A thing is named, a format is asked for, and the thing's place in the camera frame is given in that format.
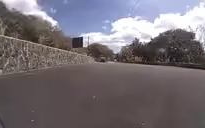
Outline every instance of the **billboard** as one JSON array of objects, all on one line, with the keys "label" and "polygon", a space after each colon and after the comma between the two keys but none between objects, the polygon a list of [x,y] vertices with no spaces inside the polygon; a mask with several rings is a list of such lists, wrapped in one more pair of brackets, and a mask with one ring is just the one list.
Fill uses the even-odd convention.
[{"label": "billboard", "polygon": [[72,48],[82,48],[83,47],[83,37],[72,38]]}]

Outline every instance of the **sky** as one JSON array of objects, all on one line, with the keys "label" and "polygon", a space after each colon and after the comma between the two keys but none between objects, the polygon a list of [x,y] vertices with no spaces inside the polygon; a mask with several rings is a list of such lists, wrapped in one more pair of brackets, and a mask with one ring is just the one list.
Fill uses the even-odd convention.
[{"label": "sky", "polygon": [[171,28],[205,24],[205,0],[1,0],[11,9],[37,15],[83,36],[84,45],[101,43],[118,52],[138,37],[149,41]]}]

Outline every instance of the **utility pole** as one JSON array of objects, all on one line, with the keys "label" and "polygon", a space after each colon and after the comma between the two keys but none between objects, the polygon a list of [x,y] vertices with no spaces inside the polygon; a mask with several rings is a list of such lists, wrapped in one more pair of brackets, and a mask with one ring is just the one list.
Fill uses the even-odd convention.
[{"label": "utility pole", "polygon": [[87,47],[90,45],[90,36],[88,36],[88,43],[87,43]]}]

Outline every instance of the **asphalt road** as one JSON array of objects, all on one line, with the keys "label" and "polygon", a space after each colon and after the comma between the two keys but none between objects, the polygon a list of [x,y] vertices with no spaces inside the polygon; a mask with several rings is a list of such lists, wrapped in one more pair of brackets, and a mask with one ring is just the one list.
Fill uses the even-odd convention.
[{"label": "asphalt road", "polygon": [[205,128],[205,71],[67,65],[0,77],[5,128]]}]

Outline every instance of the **vegetation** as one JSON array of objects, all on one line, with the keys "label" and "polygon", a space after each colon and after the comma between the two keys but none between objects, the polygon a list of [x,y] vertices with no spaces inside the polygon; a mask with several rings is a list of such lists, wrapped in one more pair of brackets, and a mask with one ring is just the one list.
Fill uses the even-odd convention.
[{"label": "vegetation", "polygon": [[114,53],[106,45],[94,43],[88,46],[88,55],[94,58],[105,57],[107,60],[114,59]]},{"label": "vegetation", "polygon": [[205,64],[205,45],[204,42],[195,40],[194,32],[172,29],[160,33],[147,43],[135,38],[130,45],[121,49],[118,60]]},{"label": "vegetation", "polygon": [[71,49],[71,39],[56,26],[36,17],[8,10],[0,1],[0,35],[28,40],[43,45]]}]

